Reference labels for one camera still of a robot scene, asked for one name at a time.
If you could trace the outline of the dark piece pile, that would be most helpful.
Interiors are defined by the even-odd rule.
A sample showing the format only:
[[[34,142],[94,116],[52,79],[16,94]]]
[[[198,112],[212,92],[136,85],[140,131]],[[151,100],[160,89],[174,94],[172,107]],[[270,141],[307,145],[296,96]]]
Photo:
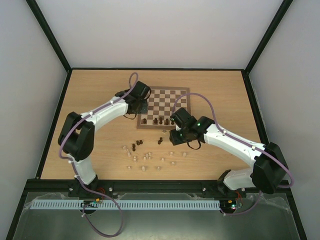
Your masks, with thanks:
[[[158,140],[158,142],[157,142],[157,144],[160,145],[162,142],[163,142],[163,138],[160,137],[159,140]]]

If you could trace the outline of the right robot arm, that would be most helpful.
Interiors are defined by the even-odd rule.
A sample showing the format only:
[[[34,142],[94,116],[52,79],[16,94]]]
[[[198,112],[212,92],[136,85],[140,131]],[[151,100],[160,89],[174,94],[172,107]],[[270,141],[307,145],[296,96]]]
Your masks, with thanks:
[[[223,149],[248,165],[246,169],[226,170],[221,175],[218,191],[222,195],[229,196],[242,188],[273,194],[281,187],[289,169],[277,144],[250,141],[221,127],[214,119],[206,116],[196,119],[184,108],[174,112],[170,120],[175,123],[175,129],[169,132],[174,146],[197,141]]]

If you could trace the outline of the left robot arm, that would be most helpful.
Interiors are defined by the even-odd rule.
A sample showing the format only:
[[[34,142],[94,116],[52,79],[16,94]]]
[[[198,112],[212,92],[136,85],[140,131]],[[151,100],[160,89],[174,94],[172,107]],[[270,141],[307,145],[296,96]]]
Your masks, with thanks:
[[[67,115],[58,137],[58,155],[71,164],[74,178],[81,187],[93,192],[95,189],[91,184],[98,180],[91,162],[96,132],[118,117],[139,114],[150,94],[151,88],[137,81],[93,110],[82,114],[73,111]]]

